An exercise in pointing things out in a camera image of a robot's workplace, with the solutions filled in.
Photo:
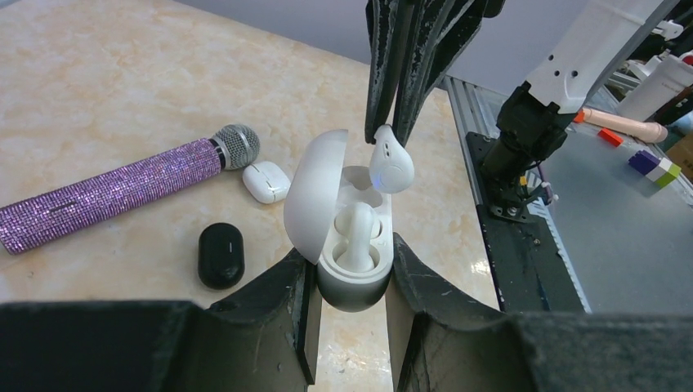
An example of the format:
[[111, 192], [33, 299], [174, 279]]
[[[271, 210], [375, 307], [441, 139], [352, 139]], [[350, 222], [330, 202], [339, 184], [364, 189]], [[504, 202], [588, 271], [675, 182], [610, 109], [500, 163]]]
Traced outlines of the white square earbud case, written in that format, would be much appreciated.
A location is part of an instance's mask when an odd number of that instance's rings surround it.
[[291, 186], [291, 180], [275, 163], [255, 162], [243, 170], [243, 183], [249, 193], [262, 204], [272, 204], [284, 200]]

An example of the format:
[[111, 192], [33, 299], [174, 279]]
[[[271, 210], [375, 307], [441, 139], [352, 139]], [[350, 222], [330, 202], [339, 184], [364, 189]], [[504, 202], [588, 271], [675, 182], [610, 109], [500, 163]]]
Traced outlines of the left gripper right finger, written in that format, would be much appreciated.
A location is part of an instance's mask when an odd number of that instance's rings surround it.
[[385, 294], [397, 391], [689, 391], [685, 316], [504, 313], [393, 239]]

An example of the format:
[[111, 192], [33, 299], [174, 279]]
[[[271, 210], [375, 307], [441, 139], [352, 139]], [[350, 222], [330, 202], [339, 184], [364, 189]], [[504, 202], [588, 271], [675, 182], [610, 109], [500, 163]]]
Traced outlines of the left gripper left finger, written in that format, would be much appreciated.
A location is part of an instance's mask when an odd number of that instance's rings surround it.
[[317, 269], [297, 251], [204, 309], [190, 301], [1, 307], [4, 391], [304, 391], [315, 383]]

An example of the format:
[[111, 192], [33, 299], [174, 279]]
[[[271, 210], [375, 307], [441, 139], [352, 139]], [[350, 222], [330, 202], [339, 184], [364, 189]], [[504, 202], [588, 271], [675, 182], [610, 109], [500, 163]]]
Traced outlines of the white earbud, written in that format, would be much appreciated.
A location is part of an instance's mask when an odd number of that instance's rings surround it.
[[335, 229], [346, 238], [346, 250], [336, 259], [340, 267], [352, 273], [374, 269], [375, 262], [369, 250], [375, 223], [374, 209], [364, 202], [346, 206], [337, 214]]
[[414, 163], [396, 139], [391, 125], [381, 125], [374, 138], [376, 144], [369, 163], [373, 187], [383, 194], [397, 194], [408, 189], [414, 182]]

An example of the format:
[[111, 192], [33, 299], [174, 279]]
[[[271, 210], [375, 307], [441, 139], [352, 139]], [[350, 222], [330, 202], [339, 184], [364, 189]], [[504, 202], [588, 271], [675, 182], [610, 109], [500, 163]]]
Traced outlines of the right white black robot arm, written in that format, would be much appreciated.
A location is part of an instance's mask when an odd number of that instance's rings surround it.
[[[517, 221], [536, 199], [520, 185], [566, 140], [566, 128], [593, 91], [673, 9], [672, 1], [591, 1], [559, 43], [500, 109], [499, 138], [476, 169], [482, 202]], [[414, 180], [405, 146], [431, 90], [500, 1], [370, 1], [371, 61], [364, 138], [374, 145], [370, 177], [396, 194]]]

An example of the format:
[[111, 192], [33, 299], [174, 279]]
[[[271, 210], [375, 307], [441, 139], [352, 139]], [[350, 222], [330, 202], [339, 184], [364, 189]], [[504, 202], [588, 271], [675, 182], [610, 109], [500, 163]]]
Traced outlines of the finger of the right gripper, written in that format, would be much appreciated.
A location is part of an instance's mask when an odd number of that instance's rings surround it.
[[375, 142], [376, 130], [386, 123], [391, 109], [398, 107], [396, 94], [417, 11], [417, 1], [368, 1], [366, 4], [370, 66], [364, 138], [370, 144]]
[[407, 144], [426, 98], [478, 33], [482, 20], [497, 16], [504, 5], [504, 1], [414, 3], [393, 117], [401, 145]]

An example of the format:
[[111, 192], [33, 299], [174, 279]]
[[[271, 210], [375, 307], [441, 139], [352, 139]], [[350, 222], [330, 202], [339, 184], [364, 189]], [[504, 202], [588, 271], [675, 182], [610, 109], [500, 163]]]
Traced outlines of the black earbud charging case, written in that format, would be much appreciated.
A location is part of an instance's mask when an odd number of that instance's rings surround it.
[[235, 226], [218, 222], [199, 236], [198, 276], [208, 288], [225, 290], [236, 285], [245, 272], [244, 238]]

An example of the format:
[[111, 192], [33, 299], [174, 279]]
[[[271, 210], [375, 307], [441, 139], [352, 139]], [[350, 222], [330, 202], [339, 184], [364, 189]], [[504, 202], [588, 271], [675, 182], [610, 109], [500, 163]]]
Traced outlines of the white oval earbud case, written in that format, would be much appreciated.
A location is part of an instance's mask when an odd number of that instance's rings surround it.
[[369, 169], [346, 166], [348, 131], [326, 131], [305, 148], [284, 200], [292, 245], [318, 268], [322, 297], [344, 312], [377, 303], [393, 266], [391, 196]]

